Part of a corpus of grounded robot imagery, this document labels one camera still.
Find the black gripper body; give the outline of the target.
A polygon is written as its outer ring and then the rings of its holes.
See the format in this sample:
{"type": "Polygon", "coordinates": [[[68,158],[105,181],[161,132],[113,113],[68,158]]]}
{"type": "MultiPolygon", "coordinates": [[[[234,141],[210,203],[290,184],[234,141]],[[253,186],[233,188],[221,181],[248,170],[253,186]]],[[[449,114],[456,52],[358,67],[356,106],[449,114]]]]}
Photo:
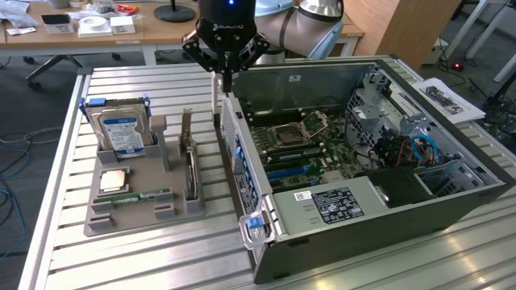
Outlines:
{"type": "Polygon", "coordinates": [[[208,46],[204,50],[214,57],[216,37],[221,37],[221,45],[230,50],[236,34],[246,35],[257,32],[254,24],[254,1],[198,1],[197,35],[208,46]]]}

